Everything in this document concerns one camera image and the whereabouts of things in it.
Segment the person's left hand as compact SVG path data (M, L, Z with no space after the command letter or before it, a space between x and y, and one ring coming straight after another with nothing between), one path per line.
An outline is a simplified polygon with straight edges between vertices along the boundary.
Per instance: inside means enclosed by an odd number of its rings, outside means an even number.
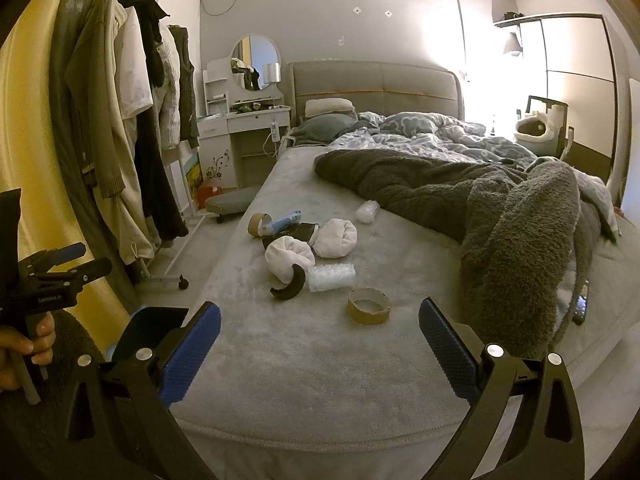
M13 327L1 326L1 390L14 391L22 386L12 364L11 351L27 356L36 365L47 366L53 360L55 339L55 322L51 312L47 312L41 319L36 327L36 336L32 339L20 334Z

